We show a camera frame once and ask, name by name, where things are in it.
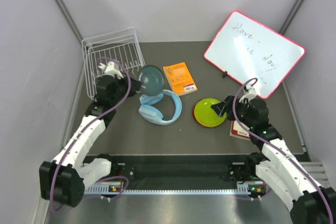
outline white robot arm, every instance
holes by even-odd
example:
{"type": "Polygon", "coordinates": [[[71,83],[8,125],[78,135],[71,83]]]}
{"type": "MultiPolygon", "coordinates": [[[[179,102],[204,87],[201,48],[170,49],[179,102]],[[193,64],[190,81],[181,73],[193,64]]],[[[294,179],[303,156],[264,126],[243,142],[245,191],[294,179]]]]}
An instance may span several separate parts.
{"type": "Polygon", "coordinates": [[[43,199],[50,199],[67,206],[75,207],[82,200],[86,188],[100,178],[113,174],[113,163],[105,155],[83,166],[83,160],[98,136],[112,121],[116,104],[120,103],[128,92],[135,95],[141,82],[130,78],[126,81],[119,71],[118,64],[108,62],[99,66],[105,75],[96,81],[97,94],[86,110],[85,116],[73,137],[51,162],[44,161],[39,169],[40,190],[43,199]]]}
{"type": "MultiPolygon", "coordinates": [[[[330,212],[327,213],[326,205],[331,212],[336,212],[336,192],[324,188],[300,165],[280,133],[269,123],[265,101],[256,99],[256,96],[253,85],[248,84],[244,95],[235,104],[237,118],[258,136],[250,135],[250,139],[261,151],[247,157],[247,177],[258,177],[266,182],[286,205],[293,223],[328,223],[330,212]]],[[[233,121],[236,119],[234,100],[230,95],[212,108],[218,116],[226,112],[226,118],[233,121]]]]}

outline white wire rack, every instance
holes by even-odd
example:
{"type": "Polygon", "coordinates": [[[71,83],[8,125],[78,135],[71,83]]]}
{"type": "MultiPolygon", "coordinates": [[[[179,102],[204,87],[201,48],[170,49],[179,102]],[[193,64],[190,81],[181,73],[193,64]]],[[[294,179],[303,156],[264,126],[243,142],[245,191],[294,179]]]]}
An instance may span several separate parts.
{"type": "Polygon", "coordinates": [[[93,36],[82,40],[84,71],[88,97],[96,94],[96,79],[104,73],[98,68],[99,63],[107,65],[108,61],[98,61],[108,57],[121,63],[128,73],[136,78],[145,65],[138,38],[134,28],[93,36]]]}

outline yellow-green plate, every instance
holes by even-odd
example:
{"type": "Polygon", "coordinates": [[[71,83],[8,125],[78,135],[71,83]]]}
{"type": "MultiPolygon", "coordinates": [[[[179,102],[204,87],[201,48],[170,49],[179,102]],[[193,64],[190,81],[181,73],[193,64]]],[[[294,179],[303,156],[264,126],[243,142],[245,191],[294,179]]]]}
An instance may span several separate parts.
{"type": "Polygon", "coordinates": [[[223,117],[220,117],[216,112],[211,108],[211,105],[217,104],[220,101],[213,98],[206,98],[200,100],[196,103],[193,116],[194,119],[202,126],[205,127],[216,127],[222,124],[226,118],[226,113],[223,117]]]}

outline blue headphones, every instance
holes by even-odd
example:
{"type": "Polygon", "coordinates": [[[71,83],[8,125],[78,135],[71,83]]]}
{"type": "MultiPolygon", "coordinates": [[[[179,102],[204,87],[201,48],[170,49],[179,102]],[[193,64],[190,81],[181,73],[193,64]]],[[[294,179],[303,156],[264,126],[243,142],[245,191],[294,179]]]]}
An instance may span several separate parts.
{"type": "Polygon", "coordinates": [[[182,103],[180,97],[174,92],[167,89],[164,89],[162,93],[154,97],[149,97],[143,94],[142,96],[140,96],[140,103],[141,103],[141,106],[139,108],[140,115],[147,121],[158,125],[172,124],[179,118],[182,112],[182,103]],[[163,114],[157,108],[154,108],[152,106],[153,104],[159,102],[163,98],[164,94],[171,96],[175,103],[175,113],[173,115],[173,118],[168,121],[164,121],[163,114]]]}

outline pink whiteboard frame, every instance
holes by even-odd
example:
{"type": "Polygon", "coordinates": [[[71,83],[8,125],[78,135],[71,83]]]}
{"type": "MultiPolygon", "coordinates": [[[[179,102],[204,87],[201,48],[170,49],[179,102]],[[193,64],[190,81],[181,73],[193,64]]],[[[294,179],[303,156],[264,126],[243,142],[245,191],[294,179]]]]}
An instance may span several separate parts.
{"type": "MultiPolygon", "coordinates": [[[[219,68],[219,69],[220,69],[221,71],[223,71],[223,72],[225,72],[226,70],[220,68],[220,67],[217,66],[215,63],[213,63],[213,62],[211,62],[209,59],[207,59],[207,58],[206,58],[206,53],[208,52],[208,50],[209,50],[209,48],[211,47],[212,43],[213,43],[213,42],[215,41],[215,39],[218,37],[218,34],[224,29],[224,27],[225,27],[227,21],[231,18],[231,15],[232,15],[233,13],[240,13],[241,15],[247,17],[248,19],[254,21],[255,23],[257,23],[257,24],[259,24],[259,25],[261,25],[261,26],[267,28],[267,29],[270,30],[271,32],[273,32],[273,33],[275,33],[275,34],[281,36],[282,38],[284,38],[284,39],[290,41],[291,43],[293,43],[293,44],[295,44],[295,45],[297,45],[297,46],[303,48],[303,54],[301,55],[301,57],[294,63],[294,65],[292,66],[292,68],[291,68],[291,69],[284,75],[284,77],[280,80],[280,82],[279,82],[279,83],[275,86],[275,88],[270,92],[270,94],[268,95],[268,97],[261,97],[261,96],[259,96],[259,97],[262,98],[262,99],[267,99],[267,98],[269,98],[269,97],[273,94],[273,92],[279,87],[279,85],[283,82],[283,80],[286,78],[286,76],[293,70],[293,68],[297,65],[297,63],[298,63],[298,62],[302,59],[302,57],[306,54],[306,49],[305,49],[303,46],[301,46],[300,44],[296,43],[295,41],[293,41],[293,40],[291,40],[291,39],[285,37],[284,35],[282,35],[282,34],[276,32],[276,31],[274,31],[274,30],[272,30],[271,28],[269,28],[269,27],[263,25],[262,23],[260,23],[260,22],[258,22],[258,21],[256,21],[256,20],[254,20],[254,19],[252,19],[252,18],[250,18],[249,16],[245,15],[244,13],[241,13],[241,12],[238,11],[238,10],[234,10],[234,11],[230,14],[230,16],[226,19],[226,21],[224,22],[224,25],[221,27],[221,29],[219,30],[219,32],[216,34],[215,38],[214,38],[213,41],[211,42],[210,46],[208,47],[208,49],[207,49],[207,50],[205,51],[205,53],[204,53],[204,58],[205,58],[207,61],[209,61],[211,64],[215,65],[217,68],[219,68]]],[[[240,82],[239,80],[237,80],[237,79],[236,79],[235,77],[233,77],[232,75],[230,75],[230,73],[227,73],[227,75],[230,76],[232,79],[236,80],[238,83],[240,83],[240,84],[244,84],[244,83],[240,82]]]]}

